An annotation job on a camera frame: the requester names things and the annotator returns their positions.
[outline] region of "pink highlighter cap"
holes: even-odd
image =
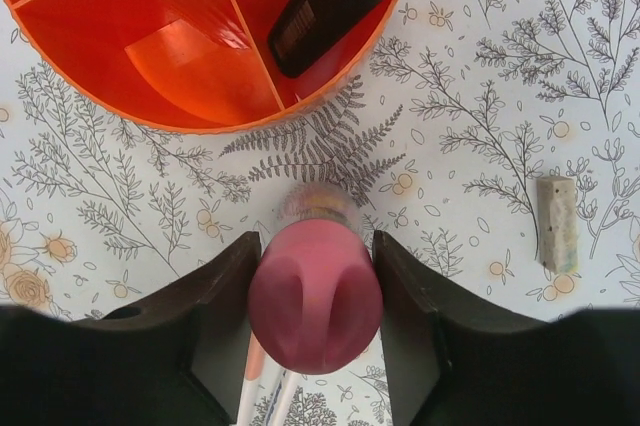
[[[382,292],[360,237],[330,220],[283,229],[249,288],[249,320],[265,351],[303,374],[328,374],[371,343]]]

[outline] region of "patterned tablecloth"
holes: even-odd
[[[101,317],[243,231],[268,241],[274,205],[313,176],[350,189],[368,241],[388,230],[500,305],[551,320],[638,306],[638,35],[640,0],[401,0],[368,66],[315,112],[180,136],[78,95],[0,7],[0,300]],[[572,275],[535,261],[534,180],[549,173],[577,179]],[[391,424],[378,341],[305,378],[287,424],[319,418]]]

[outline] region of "eraser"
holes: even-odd
[[[538,179],[538,222],[542,264],[557,273],[578,267],[576,189],[572,178]]]

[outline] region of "orange desk organizer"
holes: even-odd
[[[31,44],[79,91],[177,132],[264,125],[339,86],[382,33],[385,0],[295,80],[267,35],[287,0],[5,0]]]

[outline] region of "black plastic part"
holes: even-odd
[[[386,233],[373,252],[394,426],[640,424],[640,312],[546,324],[468,292]],[[259,258],[246,233],[98,321],[0,307],[0,424],[234,423]]]
[[[640,312],[542,323],[374,237],[394,426],[640,424]]]
[[[280,71],[297,78],[382,0],[289,0],[268,44]]]
[[[102,320],[0,307],[0,424],[234,423],[260,259],[246,233],[210,263]]]

